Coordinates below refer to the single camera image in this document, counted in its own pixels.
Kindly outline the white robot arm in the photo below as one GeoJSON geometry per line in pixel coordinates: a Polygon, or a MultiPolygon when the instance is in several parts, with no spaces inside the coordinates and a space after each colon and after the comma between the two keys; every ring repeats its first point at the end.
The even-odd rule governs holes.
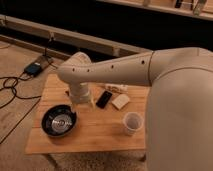
{"type": "Polygon", "coordinates": [[[145,111],[148,171],[213,171],[213,52],[156,50],[92,63],[77,52],[58,69],[73,101],[89,82],[150,88],[145,111]]]}

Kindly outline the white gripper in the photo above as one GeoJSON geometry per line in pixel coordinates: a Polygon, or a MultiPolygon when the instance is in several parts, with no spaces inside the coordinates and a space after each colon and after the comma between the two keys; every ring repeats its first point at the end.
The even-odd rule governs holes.
{"type": "MultiPolygon", "coordinates": [[[[76,113],[77,104],[87,103],[91,100],[91,92],[88,83],[71,84],[69,86],[69,97],[73,102],[71,104],[71,111],[76,113]]],[[[89,102],[92,108],[95,108],[93,101],[89,102]]]]}

